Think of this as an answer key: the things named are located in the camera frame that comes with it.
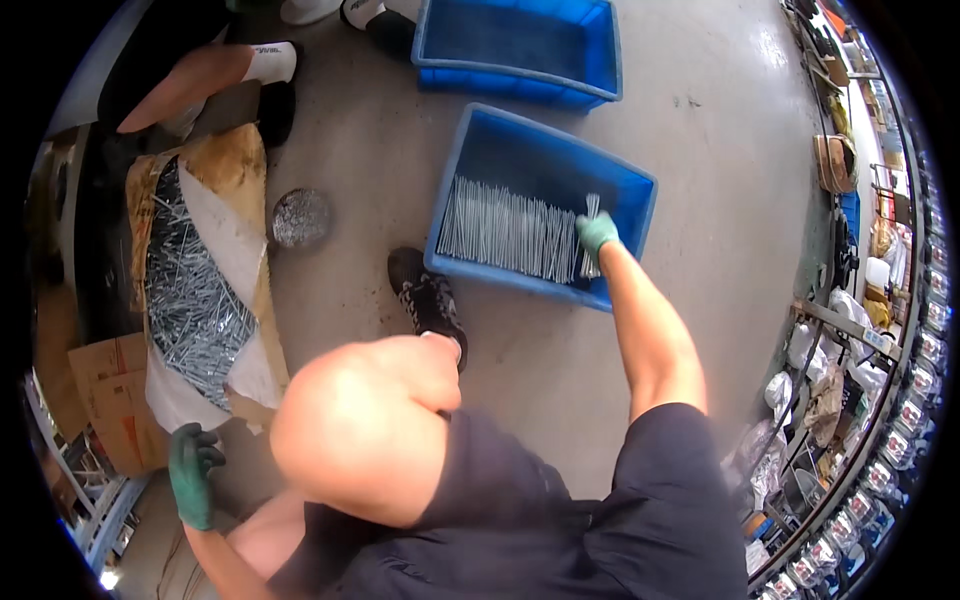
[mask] person's knee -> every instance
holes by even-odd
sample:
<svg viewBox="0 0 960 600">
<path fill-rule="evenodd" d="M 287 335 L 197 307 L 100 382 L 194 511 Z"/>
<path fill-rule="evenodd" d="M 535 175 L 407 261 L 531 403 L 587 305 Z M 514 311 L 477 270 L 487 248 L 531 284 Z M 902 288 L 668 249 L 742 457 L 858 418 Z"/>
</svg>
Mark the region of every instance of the person's knee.
<svg viewBox="0 0 960 600">
<path fill-rule="evenodd" d="M 389 435 L 383 403 L 402 394 L 391 388 L 361 344 L 306 365 L 291 381 L 271 427 L 281 472 L 318 499 L 363 477 Z"/>
</svg>

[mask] bundle of nails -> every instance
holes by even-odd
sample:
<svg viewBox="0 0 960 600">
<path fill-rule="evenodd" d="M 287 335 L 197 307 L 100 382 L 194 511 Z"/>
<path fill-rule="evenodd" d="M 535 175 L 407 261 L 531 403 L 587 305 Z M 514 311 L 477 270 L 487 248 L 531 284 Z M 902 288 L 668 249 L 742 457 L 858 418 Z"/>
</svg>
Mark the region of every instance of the bundle of nails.
<svg viewBox="0 0 960 600">
<path fill-rule="evenodd" d="M 587 194 L 587 218 L 595 219 L 600 212 L 600 194 Z M 586 279 L 600 277 L 600 267 L 593 263 L 590 255 L 584 252 L 584 262 L 580 265 L 580 276 Z"/>
<path fill-rule="evenodd" d="M 147 313 L 164 364 L 214 405 L 229 410 L 227 374 L 256 328 L 187 212 L 174 158 L 156 186 L 147 247 Z"/>
<path fill-rule="evenodd" d="M 590 199 L 596 206 L 590 213 Z M 586 214 L 600 197 L 589 194 Z M 570 283 L 576 277 L 577 235 L 572 210 L 456 176 L 447 200 L 437 252 L 455 258 Z M 581 265 L 581 276 L 599 271 Z"/>
</svg>

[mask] blue bin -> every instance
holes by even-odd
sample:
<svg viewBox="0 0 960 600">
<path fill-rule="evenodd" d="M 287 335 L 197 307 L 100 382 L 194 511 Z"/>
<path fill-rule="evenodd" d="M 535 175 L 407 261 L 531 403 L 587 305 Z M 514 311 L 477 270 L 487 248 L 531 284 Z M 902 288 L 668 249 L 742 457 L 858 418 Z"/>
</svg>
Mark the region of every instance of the blue bin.
<svg viewBox="0 0 960 600">
<path fill-rule="evenodd" d="M 860 246 L 860 194 L 856 190 L 840 194 L 840 209 L 847 215 L 851 246 Z"/>
<path fill-rule="evenodd" d="M 450 186 L 458 175 L 507 187 L 577 214 L 586 212 L 587 194 L 598 193 L 600 208 L 611 214 L 620 238 L 637 260 L 657 198 L 657 180 L 652 175 L 569 133 L 474 103 L 460 120 L 437 192 L 423 258 L 427 269 L 612 312 L 603 277 L 564 285 L 437 253 Z"/>
<path fill-rule="evenodd" d="M 609 0 L 423 0 L 420 87 L 589 111 L 623 98 Z"/>
</svg>

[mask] forearm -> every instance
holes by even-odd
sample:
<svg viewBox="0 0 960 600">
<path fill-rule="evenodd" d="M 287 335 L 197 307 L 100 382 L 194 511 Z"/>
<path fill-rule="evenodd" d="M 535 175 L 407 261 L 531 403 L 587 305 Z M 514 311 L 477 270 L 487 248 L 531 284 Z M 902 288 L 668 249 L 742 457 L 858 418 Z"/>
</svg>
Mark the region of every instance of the forearm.
<svg viewBox="0 0 960 600">
<path fill-rule="evenodd" d="M 604 244 L 599 258 L 632 394 L 631 422 L 668 402 L 684 402 L 706 413 L 703 370 L 680 315 L 623 244 Z"/>
<path fill-rule="evenodd" d="M 253 568 L 216 531 L 183 524 L 190 549 L 223 600 L 276 600 Z"/>
</svg>

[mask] gloved hand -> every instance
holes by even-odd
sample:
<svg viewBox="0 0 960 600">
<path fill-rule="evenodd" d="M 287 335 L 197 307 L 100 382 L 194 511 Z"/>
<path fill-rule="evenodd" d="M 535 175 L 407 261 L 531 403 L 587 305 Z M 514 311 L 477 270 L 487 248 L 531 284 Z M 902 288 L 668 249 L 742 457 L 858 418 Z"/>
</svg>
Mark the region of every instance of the gloved hand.
<svg viewBox="0 0 960 600">
<path fill-rule="evenodd" d="M 588 219 L 580 215 L 577 217 L 577 233 L 580 234 L 580 244 L 584 247 L 593 264 L 600 265 L 600 247 L 607 242 L 619 242 L 620 234 L 610 218 L 610 213 L 601 210 L 595 219 Z"/>
<path fill-rule="evenodd" d="M 227 463 L 213 447 L 217 434 L 203 431 L 199 423 L 187 423 L 170 440 L 170 483 L 177 499 L 180 520 L 199 531 L 213 529 L 213 504 L 206 474 Z"/>
</svg>

